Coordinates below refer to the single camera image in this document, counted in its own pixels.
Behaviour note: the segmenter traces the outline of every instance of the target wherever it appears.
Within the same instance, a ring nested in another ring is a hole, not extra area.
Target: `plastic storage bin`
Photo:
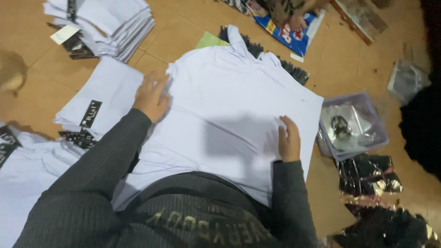
[[[389,143],[389,138],[387,136],[386,130],[380,121],[377,113],[375,112],[372,103],[365,93],[359,94],[349,94],[342,95],[335,98],[327,98],[323,101],[322,107],[328,107],[332,105],[341,105],[344,103],[352,104],[356,110],[363,116],[363,118],[372,124],[372,127],[367,131],[367,133],[375,134],[374,140],[367,144],[362,144],[367,150],[371,150],[377,147],[385,146]],[[316,137],[316,142],[320,153],[322,156],[327,158],[334,158],[338,161],[342,161],[348,158],[352,158],[355,155],[364,153],[366,151],[360,152],[349,152],[345,154],[337,154],[336,149],[331,143],[328,134],[325,130],[323,122],[320,120],[318,134]]]

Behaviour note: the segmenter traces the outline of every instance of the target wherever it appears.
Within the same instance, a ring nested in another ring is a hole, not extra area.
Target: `black sweatshirt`
[[[14,248],[316,247],[300,161],[273,165],[272,210],[209,173],[160,179],[115,213],[112,193],[150,119],[124,116],[47,191]]]

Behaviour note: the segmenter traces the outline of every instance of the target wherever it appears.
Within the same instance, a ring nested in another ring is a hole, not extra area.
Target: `orange floor tile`
[[[419,0],[397,0],[378,10],[389,28],[367,46],[341,21],[332,8],[326,14],[304,63],[290,58],[290,50],[269,36],[254,21],[221,0],[147,0],[156,25],[129,61],[142,73],[164,72],[167,63],[192,50],[205,31],[215,35],[221,25],[234,24],[252,42],[260,43],[281,59],[311,73],[306,87],[323,97],[367,92],[383,117],[390,137],[387,147],[404,192],[397,197],[405,208],[427,218],[441,234],[441,183],[409,159],[401,136],[399,105],[386,92],[393,63],[402,57],[403,43],[412,42],[415,62],[426,70],[430,61]],[[42,0],[0,1],[0,49],[20,54],[30,67],[28,80],[14,98],[0,95],[0,120],[16,121],[35,132],[57,138],[61,129],[52,120],[86,83],[98,59],[70,60],[49,36],[51,18],[43,15]]]

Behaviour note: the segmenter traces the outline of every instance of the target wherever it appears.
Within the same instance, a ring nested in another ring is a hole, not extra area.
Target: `hand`
[[[156,74],[152,71],[144,78],[142,85],[136,92],[133,108],[141,110],[150,118],[152,123],[157,122],[164,115],[170,103],[170,94],[161,97],[167,80],[168,75],[156,79]]]
[[[287,116],[280,116],[286,125],[286,132],[283,126],[279,126],[279,153],[283,162],[300,160],[300,136],[296,124]]]

